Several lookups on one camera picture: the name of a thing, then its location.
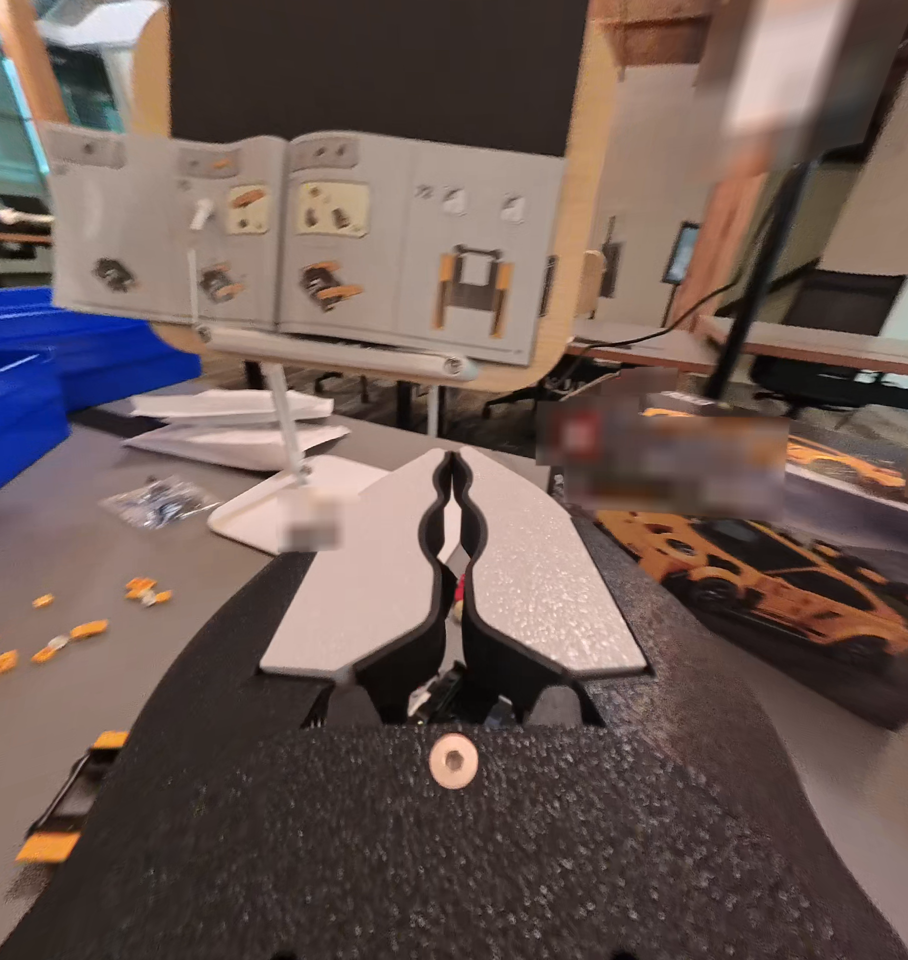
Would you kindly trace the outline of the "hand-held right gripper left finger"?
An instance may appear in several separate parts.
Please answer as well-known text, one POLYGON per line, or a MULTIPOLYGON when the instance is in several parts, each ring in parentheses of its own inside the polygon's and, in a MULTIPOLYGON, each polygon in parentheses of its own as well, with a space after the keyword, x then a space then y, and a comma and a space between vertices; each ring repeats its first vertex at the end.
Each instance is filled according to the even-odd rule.
POLYGON ((400 719, 439 672, 456 580, 440 558, 456 456, 434 448, 349 500, 262 654, 268 676, 363 689, 400 719))

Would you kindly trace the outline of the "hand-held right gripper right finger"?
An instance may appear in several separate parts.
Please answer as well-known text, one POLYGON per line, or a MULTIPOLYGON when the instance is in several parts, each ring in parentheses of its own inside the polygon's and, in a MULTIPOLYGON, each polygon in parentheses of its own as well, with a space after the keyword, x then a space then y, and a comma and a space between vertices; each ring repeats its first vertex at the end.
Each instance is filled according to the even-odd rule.
POLYGON ((527 719, 545 690, 648 674, 648 659, 570 513, 487 453, 452 460, 460 507, 467 671, 527 719))

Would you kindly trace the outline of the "orange black lego subassembly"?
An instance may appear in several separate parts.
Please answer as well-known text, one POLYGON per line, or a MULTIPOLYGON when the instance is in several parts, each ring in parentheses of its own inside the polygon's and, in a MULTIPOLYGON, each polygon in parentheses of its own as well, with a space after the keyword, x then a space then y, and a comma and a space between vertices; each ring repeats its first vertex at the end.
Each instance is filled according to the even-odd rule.
POLYGON ((29 826, 17 863, 51 867, 64 863, 128 738, 126 730, 106 730, 73 764, 52 800, 29 826))

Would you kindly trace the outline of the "orange car lego box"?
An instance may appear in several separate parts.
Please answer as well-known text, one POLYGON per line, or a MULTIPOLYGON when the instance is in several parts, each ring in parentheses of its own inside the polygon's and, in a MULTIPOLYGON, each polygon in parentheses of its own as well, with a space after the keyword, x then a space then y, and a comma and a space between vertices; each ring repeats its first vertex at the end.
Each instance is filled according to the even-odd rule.
POLYGON ((538 413, 562 499, 709 629, 908 723, 908 450, 680 392, 538 413))

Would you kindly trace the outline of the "lego instruction booklet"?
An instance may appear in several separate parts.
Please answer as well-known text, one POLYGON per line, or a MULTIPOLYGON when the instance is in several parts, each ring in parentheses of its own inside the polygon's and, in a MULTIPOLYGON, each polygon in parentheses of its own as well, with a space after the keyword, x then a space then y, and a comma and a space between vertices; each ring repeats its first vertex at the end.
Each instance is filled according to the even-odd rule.
POLYGON ((292 362, 462 380, 530 363, 562 157, 345 130, 39 136, 58 306, 292 362))

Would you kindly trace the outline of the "white paper bag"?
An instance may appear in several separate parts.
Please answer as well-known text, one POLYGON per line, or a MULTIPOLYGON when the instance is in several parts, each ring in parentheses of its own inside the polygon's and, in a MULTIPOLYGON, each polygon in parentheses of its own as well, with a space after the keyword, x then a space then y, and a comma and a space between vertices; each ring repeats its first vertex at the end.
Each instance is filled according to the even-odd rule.
POLYGON ((288 468, 282 432, 276 425, 168 425, 123 441, 125 447, 253 473, 288 468))
MULTIPOLYGON (((208 389, 197 393, 136 394, 128 399, 130 414, 169 425, 220 423, 265 425, 278 421, 269 390, 208 389)), ((297 421, 322 420, 333 413, 333 400, 297 390, 287 391, 288 411, 297 421)))

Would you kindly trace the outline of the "clear bag of dark parts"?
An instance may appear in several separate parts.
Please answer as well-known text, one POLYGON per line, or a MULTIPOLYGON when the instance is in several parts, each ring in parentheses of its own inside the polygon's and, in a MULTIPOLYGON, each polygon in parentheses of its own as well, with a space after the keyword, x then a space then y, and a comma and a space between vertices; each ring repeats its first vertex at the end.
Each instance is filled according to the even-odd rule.
POLYGON ((222 502, 202 486, 178 475, 149 476, 146 484, 100 500, 100 508, 120 522, 155 531, 213 512, 222 502))

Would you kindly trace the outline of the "cluster of orange white pieces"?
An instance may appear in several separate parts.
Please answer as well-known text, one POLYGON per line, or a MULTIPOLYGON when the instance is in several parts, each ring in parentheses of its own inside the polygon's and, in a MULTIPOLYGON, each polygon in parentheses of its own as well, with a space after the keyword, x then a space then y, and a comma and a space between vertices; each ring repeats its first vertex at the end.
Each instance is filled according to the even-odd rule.
MULTIPOLYGON (((124 602, 142 609, 152 609, 169 604, 175 596, 170 588, 163 588, 159 581, 148 578, 132 578, 124 584, 124 602)), ((45 643, 32 651, 28 663, 44 666, 56 659, 80 642, 97 639, 111 629, 109 618, 99 618, 79 623, 69 630, 50 637, 45 643)), ((16 670, 21 662, 21 654, 16 649, 0 650, 0 678, 16 670)))

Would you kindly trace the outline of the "small screen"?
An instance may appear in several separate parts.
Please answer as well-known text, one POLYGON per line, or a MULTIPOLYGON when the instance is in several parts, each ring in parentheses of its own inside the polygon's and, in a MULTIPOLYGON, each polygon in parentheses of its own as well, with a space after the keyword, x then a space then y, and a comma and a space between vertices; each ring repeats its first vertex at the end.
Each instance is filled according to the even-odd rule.
POLYGON ((685 281, 700 234, 700 222, 684 221, 679 226, 668 254, 661 283, 680 286, 685 281))

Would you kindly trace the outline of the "background desk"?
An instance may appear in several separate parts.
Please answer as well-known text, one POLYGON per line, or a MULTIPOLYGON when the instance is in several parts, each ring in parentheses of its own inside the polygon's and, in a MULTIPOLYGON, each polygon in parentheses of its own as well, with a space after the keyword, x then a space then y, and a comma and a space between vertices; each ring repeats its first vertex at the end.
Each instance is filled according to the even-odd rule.
POLYGON ((755 322, 740 352, 908 377, 908 341, 889 337, 755 322))

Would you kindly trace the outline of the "black pole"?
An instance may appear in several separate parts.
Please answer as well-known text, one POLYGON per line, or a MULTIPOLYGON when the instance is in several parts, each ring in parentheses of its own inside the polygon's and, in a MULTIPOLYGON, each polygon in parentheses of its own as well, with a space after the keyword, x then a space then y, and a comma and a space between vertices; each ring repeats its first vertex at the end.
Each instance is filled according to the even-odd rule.
POLYGON ((719 402, 724 397, 752 325, 770 291, 772 278, 807 190, 808 181, 820 163, 820 157, 816 157, 790 168, 772 200, 771 215, 745 287, 743 304, 731 321, 717 364, 703 390, 704 397, 711 402, 719 402))

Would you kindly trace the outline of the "black office chair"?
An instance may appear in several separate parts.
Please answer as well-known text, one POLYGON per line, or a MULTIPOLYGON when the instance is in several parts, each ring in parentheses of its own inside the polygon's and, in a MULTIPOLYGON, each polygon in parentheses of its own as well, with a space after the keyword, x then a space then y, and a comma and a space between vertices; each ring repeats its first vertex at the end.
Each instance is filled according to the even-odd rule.
MULTIPOLYGON (((850 273, 814 270, 800 285, 785 324, 805 330, 860 335, 880 334, 907 275, 850 273)), ((759 355, 748 375, 759 387, 752 398, 784 404, 791 420, 807 409, 853 414, 865 407, 880 388, 885 373, 856 383, 859 371, 798 359, 759 355)))

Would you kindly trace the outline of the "white book stand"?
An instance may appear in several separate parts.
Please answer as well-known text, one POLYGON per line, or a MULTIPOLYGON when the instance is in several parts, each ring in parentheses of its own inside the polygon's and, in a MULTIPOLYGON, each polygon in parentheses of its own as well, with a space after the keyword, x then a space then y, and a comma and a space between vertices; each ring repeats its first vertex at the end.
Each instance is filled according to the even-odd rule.
POLYGON ((591 2, 164 2, 133 54, 130 129, 228 142, 328 130, 545 148, 566 158, 556 268, 530 364, 465 388, 545 377, 572 334, 613 124, 617 67, 591 2))

